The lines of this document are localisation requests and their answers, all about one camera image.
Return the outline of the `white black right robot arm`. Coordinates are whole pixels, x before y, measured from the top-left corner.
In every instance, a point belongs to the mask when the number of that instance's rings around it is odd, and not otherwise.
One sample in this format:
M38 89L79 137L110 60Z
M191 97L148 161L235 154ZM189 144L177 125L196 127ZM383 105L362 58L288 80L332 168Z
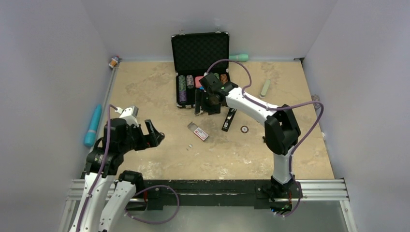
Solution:
M208 94L211 105L223 105L236 109L263 126L265 144L273 153L274 160L271 190L279 197L288 193L295 182L292 172L292 155L301 134L290 106L266 103L249 95L233 82L223 83L213 73L205 75L200 83Z

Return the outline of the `pale green stapler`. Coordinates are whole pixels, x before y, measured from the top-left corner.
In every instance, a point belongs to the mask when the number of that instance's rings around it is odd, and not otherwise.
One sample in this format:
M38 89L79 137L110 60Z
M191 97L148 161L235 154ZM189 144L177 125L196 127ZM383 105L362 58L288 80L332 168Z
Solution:
M265 81L265 83L264 83L264 85L263 85L263 88L262 88L262 90L261 90L261 92L260 92L260 95L259 95L259 97L260 97L261 99L264 99L264 98L266 97L267 92L268 92L269 87L270 87L270 83L271 83L271 80L270 80L270 79L267 79L267 80Z

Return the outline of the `black stapler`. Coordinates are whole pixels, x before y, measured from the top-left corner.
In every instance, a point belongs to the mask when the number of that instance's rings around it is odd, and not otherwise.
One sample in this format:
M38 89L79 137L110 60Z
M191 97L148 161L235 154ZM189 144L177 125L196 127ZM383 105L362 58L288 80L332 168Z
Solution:
M227 132L229 130L235 114L236 114L236 109L229 108L228 113L226 115L226 118L221 128L222 131Z

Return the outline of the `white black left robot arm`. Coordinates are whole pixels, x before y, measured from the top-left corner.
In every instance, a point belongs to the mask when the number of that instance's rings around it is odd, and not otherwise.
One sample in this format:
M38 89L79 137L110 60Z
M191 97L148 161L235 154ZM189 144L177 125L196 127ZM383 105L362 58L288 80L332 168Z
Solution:
M72 232L108 232L124 216L128 201L144 193L143 176L124 171L119 176L113 196L108 191L114 184L118 168L129 151L140 151L160 145L165 135L158 132L151 120L145 120L147 134L137 121L138 108L116 108L118 118L109 118L103 137L88 154L84 169L84 188Z

